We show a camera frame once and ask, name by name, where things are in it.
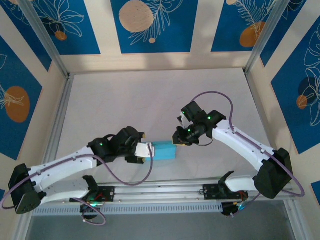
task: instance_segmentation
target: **floral line drawing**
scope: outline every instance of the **floral line drawing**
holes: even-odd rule
[[[12,0],[1,0],[3,4],[11,11],[12,15],[22,21],[24,24],[30,26],[28,20],[26,19],[25,15],[23,14],[22,10],[20,9],[19,5],[16,1]]]
[[[130,0],[120,10],[122,26],[131,33],[130,46],[139,41],[153,44],[170,27],[170,13],[176,11],[184,0]]]
[[[289,12],[295,12],[298,11],[301,6],[303,5],[305,0],[290,0],[288,6],[284,10],[282,17],[287,20]]]
[[[270,0],[269,3],[264,0],[260,8],[257,7],[255,0],[227,0],[228,5],[235,5],[240,17],[246,21],[246,24],[254,30],[254,38],[258,39],[264,24],[262,22],[271,13],[277,0]]]
[[[262,6],[258,7],[256,0],[225,0],[228,5],[235,6],[239,16],[245,20],[248,26],[241,34],[240,45],[245,48],[255,46],[265,24],[267,17],[275,8],[278,0],[262,1]],[[284,13],[283,18],[287,20],[289,12],[298,11],[303,5],[304,0],[290,0]]]
[[[6,55],[0,54],[0,70],[5,66],[7,57]],[[3,109],[6,105],[10,106],[10,104],[24,106],[22,102],[23,99],[24,97],[14,97],[8,94],[0,84],[0,109]]]
[[[9,0],[2,1],[7,3],[5,5],[17,19],[29,25],[18,5]],[[77,24],[83,22],[85,16],[70,10],[69,0],[33,0],[31,4],[49,35],[60,41],[67,40],[67,33],[82,37],[83,33]]]
[[[301,110],[310,107],[310,126],[320,123],[320,25],[310,38],[304,56],[306,78],[299,86],[299,97],[296,101]]]

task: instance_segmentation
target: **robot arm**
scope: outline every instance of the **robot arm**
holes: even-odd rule
[[[143,164],[145,158],[150,157],[148,143],[141,143],[143,132],[133,127],[123,128],[117,135],[107,135],[96,138],[80,150],[57,159],[50,163],[27,168],[25,164],[18,165],[11,176],[9,189],[21,180],[36,174],[31,180],[12,192],[11,197],[17,214],[24,214],[37,208],[39,205],[51,201],[70,198],[92,199],[99,193],[99,187],[92,176],[84,176],[76,180],[64,180],[76,173],[93,169],[102,163],[92,156],[100,157],[105,163],[111,163],[116,158],[125,157],[128,163]],[[152,156],[155,148],[151,147]],[[42,172],[43,169],[55,166]]]
[[[274,150],[236,127],[231,127],[227,118],[218,111],[214,110],[207,114],[193,101],[181,110],[178,120],[182,126],[177,127],[172,137],[174,144],[198,145],[199,138],[206,134],[208,138],[228,145],[255,168],[256,171],[248,174],[228,172],[221,179],[219,186],[222,188],[223,185],[225,192],[259,191],[265,197],[274,199],[291,180],[278,164],[265,155],[265,152],[273,155],[292,172],[290,156],[286,150],[283,148]],[[260,146],[261,150],[240,137],[240,134]]]

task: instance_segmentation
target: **wall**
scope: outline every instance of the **wall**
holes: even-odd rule
[[[307,0],[266,66],[258,60],[249,75],[269,138],[275,147],[289,151],[293,173],[305,189],[300,203],[315,239],[320,235],[320,206],[311,184],[320,180],[320,126],[316,124],[317,112],[311,115],[312,105],[317,106],[316,93],[305,89],[317,89],[319,94],[319,76],[307,70],[319,68],[317,61],[308,60],[308,49],[315,57],[320,50],[313,47],[320,39],[319,16],[318,1]]]
[[[50,64],[48,69],[45,68],[45,65],[39,60],[32,48],[25,41],[26,36],[20,34],[19,30],[1,7],[0,37],[0,52],[4,50],[6,50],[7,53],[11,50],[14,52],[7,56],[4,67],[0,67],[0,84],[2,84],[6,93],[9,92],[8,88],[5,87],[6,85],[12,83],[15,86],[20,86],[20,84],[24,84],[24,88],[29,96],[30,107],[30,112],[26,114],[25,121],[24,119],[18,119],[16,117],[23,116],[24,114],[24,110],[28,105],[25,101],[27,99],[26,95],[20,104],[11,102],[9,106],[7,102],[3,108],[0,109],[0,132],[2,133],[2,137],[5,136],[8,142],[19,138],[22,139],[23,143],[18,150],[14,150],[14,152],[11,153],[1,148],[0,189],[7,191],[8,183],[15,166],[22,163],[25,163],[27,166],[38,165],[42,161],[52,129],[51,126],[55,112],[65,84],[65,78],[60,74],[54,63]],[[11,59],[14,58],[16,67],[11,63]],[[7,71],[10,66],[12,67],[11,72]],[[5,93],[0,95],[1,100],[8,100],[8,95]],[[20,132],[21,126],[24,127],[25,131]],[[12,205],[11,199],[8,199],[5,205]],[[0,239],[10,239],[13,227],[18,218],[14,210],[6,212],[0,211]]]
[[[31,1],[70,72],[244,67],[274,3]]]

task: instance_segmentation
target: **purple cable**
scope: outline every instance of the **purple cable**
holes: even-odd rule
[[[16,190],[17,188],[19,188],[22,184],[24,184],[26,181],[29,181],[30,179],[34,178],[35,176],[39,176],[41,175],[42,173],[44,173],[45,171],[47,170],[50,170],[52,168],[55,168],[56,166],[59,166],[61,164],[65,164],[67,162],[70,162],[70,161],[76,161],[77,159],[82,159],[82,158],[94,158],[96,160],[98,160],[100,163],[102,163],[106,169],[111,173],[111,175],[116,179],[118,180],[120,183],[126,185],[126,186],[138,186],[142,183],[144,183],[148,177],[150,176],[151,174],[151,171],[152,171],[152,168],[153,168],[153,165],[154,165],[154,158],[152,156],[152,150],[151,150],[151,147],[150,147],[150,144],[148,144],[148,150],[150,152],[150,170],[148,172],[148,174],[145,176],[145,178],[143,180],[141,180],[140,182],[137,182],[137,183],[126,183],[124,181],[122,181],[121,179],[119,179],[113,172],[112,170],[108,167],[108,165],[99,157],[99,156],[96,156],[96,155],[93,155],[93,154],[83,154],[83,155],[78,155],[78,156],[75,156],[75,157],[70,157],[70,158],[67,158],[65,160],[62,160],[60,162],[57,162],[55,164],[52,164],[50,166],[47,166],[45,167],[44,169],[40,170],[40,172],[35,172],[34,174],[31,174],[30,176],[26,177],[25,179],[23,179],[22,181],[20,181],[19,183],[17,183],[15,186],[13,186],[2,198],[2,200],[0,201],[0,209],[1,210],[9,210],[9,209],[14,209],[15,206],[9,206],[9,207],[6,207],[4,206],[4,202],[5,200],[9,197],[9,195],[14,191]],[[94,222],[91,222],[91,221],[86,221],[84,219],[84,216],[82,216],[83,220],[85,220],[86,223],[88,224],[91,224],[91,225],[95,225],[95,226],[102,226],[106,223],[106,218],[105,216],[96,208],[94,208],[93,206],[91,206],[89,203],[86,203],[85,201],[79,199],[79,198],[74,198],[76,201],[82,203],[82,204],[85,204],[86,206],[88,206],[89,208],[93,209],[94,211],[96,211],[99,215],[102,216],[103,218],[103,223],[94,223]]]
[[[247,205],[245,205],[245,208],[248,207],[250,204],[252,204],[255,200],[257,200],[260,197],[261,193],[259,192],[250,202],[247,203]],[[236,213],[233,213],[231,215],[231,217],[235,217],[236,215],[238,215],[243,209],[238,210]]]
[[[72,199],[78,201],[79,203],[82,203],[86,206],[88,206],[89,208],[91,208],[92,210],[94,210],[96,213],[98,213],[102,218],[103,218],[103,223],[95,223],[95,222],[92,222],[92,221],[88,221],[85,219],[85,213],[83,212],[81,217],[82,217],[82,220],[84,223],[87,223],[87,224],[90,224],[90,225],[94,225],[94,226],[103,226],[107,223],[107,219],[106,217],[103,215],[102,212],[100,212],[97,208],[94,208],[93,206],[91,206],[89,203],[83,201],[82,199],[80,198],[76,198],[76,197],[73,197]]]
[[[253,141],[251,141],[250,139],[248,139],[247,137],[245,137],[244,135],[242,135],[241,133],[235,131],[235,127],[233,126],[232,123],[232,117],[234,114],[234,104],[232,102],[232,100],[230,99],[230,97],[228,97],[227,95],[225,95],[222,92],[219,91],[205,91],[202,92],[200,94],[198,94],[197,96],[195,96],[191,102],[193,102],[194,100],[196,100],[198,97],[205,95],[205,94],[219,94],[221,96],[224,96],[229,102],[230,102],[230,106],[231,106],[231,110],[230,110],[230,116],[229,116],[229,124],[230,124],[230,128],[231,130],[238,135],[240,138],[244,139],[245,141],[247,141],[249,144],[251,144],[252,146],[254,146],[255,148],[257,148],[259,151],[262,150],[262,147],[260,147],[259,145],[255,144]],[[294,195],[296,197],[304,197],[305,196],[305,190],[302,187],[301,183],[298,181],[298,179],[292,174],[292,172],[289,171],[288,168],[286,168],[286,166],[284,166],[278,159],[276,159],[273,155],[271,155],[269,152],[264,151],[264,154],[267,155],[269,158],[271,158],[272,160],[274,160],[293,180],[294,182],[298,185],[301,193],[295,193],[295,192],[291,192],[291,191],[287,191],[287,190],[282,190],[282,192],[287,193],[287,194],[291,194]],[[259,197],[260,193],[251,201],[255,201],[258,197]]]

